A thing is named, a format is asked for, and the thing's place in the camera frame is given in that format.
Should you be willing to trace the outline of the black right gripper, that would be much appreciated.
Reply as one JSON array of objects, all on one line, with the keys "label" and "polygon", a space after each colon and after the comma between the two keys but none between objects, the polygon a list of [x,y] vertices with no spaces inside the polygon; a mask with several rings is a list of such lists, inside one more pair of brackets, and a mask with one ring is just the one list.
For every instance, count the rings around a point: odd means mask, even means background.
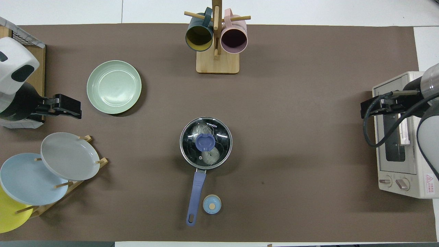
[{"label": "black right gripper", "polygon": [[414,106],[420,100],[424,99],[421,89],[422,77],[418,77],[415,80],[409,82],[403,90],[394,90],[392,94],[380,94],[372,97],[369,100],[360,103],[360,116],[364,119],[368,109],[369,116],[386,115],[387,110],[389,111],[407,111],[409,108]]}]

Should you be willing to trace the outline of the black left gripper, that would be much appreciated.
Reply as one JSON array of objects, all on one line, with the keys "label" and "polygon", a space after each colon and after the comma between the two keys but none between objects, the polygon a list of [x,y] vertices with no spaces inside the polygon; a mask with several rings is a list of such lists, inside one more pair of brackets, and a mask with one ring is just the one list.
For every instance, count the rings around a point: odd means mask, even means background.
[{"label": "black left gripper", "polygon": [[19,121],[26,119],[32,114],[42,116],[57,115],[82,119],[81,102],[64,94],[54,95],[56,103],[54,103],[53,108],[56,109],[56,113],[49,113],[48,111],[40,111],[37,113],[36,108],[39,108],[40,105],[42,105],[44,109],[49,109],[49,106],[43,103],[46,99],[48,98],[40,96],[30,83],[24,82],[15,93],[10,105],[0,113],[0,117],[7,121]]}]

